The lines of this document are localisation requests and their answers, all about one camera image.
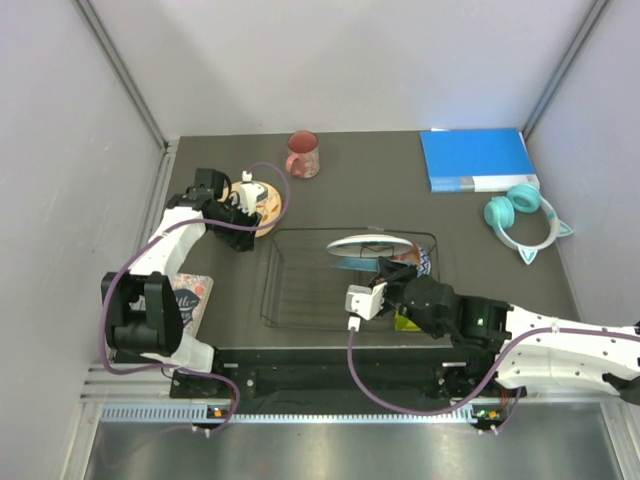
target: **tabletop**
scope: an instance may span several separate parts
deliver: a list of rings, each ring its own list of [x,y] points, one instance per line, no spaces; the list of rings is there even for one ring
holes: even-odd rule
[[[196,168],[215,168],[238,180],[256,162],[284,168],[288,135],[182,137],[168,196],[184,191]],[[483,220],[495,194],[431,194],[418,132],[321,133],[320,173],[303,180],[289,176],[288,212],[276,227],[353,228],[428,232],[437,238],[440,280],[457,293],[504,300],[544,315],[578,320],[558,250],[552,246],[527,266],[506,248]],[[268,168],[254,179],[282,180]],[[191,250],[181,272],[209,275],[214,288],[198,338],[217,347],[343,347],[345,330],[274,328],[260,317],[266,281],[269,233],[252,252],[238,253],[205,235]],[[543,214],[516,219],[510,234],[523,243],[546,238]],[[440,345],[420,333],[361,332],[359,345]]]

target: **gray wall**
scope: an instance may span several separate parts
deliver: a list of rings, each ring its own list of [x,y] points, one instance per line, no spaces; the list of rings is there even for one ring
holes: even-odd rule
[[[0,3],[0,478],[55,478],[159,160],[69,0]]]
[[[603,325],[640,320],[639,19],[637,0],[612,2],[529,140],[575,230],[559,247],[582,318]]]
[[[92,0],[165,136],[526,121],[585,0]]]

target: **headphone headband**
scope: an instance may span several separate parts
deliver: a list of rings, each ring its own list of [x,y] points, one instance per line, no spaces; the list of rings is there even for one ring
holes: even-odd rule
[[[510,193],[511,192],[507,194],[507,197],[509,198],[509,201],[511,201],[511,203],[515,206],[518,198],[513,198],[514,195],[510,195]],[[509,235],[507,235],[503,226],[501,225],[501,222],[493,222],[493,224],[491,225],[500,241],[507,247],[513,250],[517,250],[522,257],[522,260],[524,260],[527,265],[530,265],[533,262],[533,260],[536,258],[536,255],[538,254],[538,251],[553,244],[556,238],[566,237],[573,233],[573,230],[571,230],[571,228],[566,223],[558,218],[558,214],[556,213],[553,206],[544,198],[539,197],[539,199],[540,208],[542,208],[542,211],[545,213],[545,217],[549,222],[549,236],[542,243],[538,245],[522,245],[521,243],[516,242]],[[537,206],[533,210],[528,207],[518,208],[518,210],[524,211],[526,213],[533,213],[535,210],[537,210]]]

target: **headphone ear cup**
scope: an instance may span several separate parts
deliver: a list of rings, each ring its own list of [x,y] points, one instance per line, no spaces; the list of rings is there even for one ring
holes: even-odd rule
[[[507,197],[498,197],[500,202],[500,224],[503,229],[513,227],[516,221],[516,211],[513,209],[513,205]]]
[[[512,227],[515,216],[513,205],[506,197],[493,197],[484,207],[484,220],[492,228],[501,226],[506,230]]]
[[[507,192],[507,198],[513,204],[513,208],[522,213],[534,213],[540,208],[542,201],[540,192],[530,183],[511,187]]]

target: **ceramic mug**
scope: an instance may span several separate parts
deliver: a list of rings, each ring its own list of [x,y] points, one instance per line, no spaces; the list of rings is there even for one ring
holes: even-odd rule
[[[311,178],[320,171],[318,137],[307,131],[296,132],[289,137],[287,172],[300,178]]]

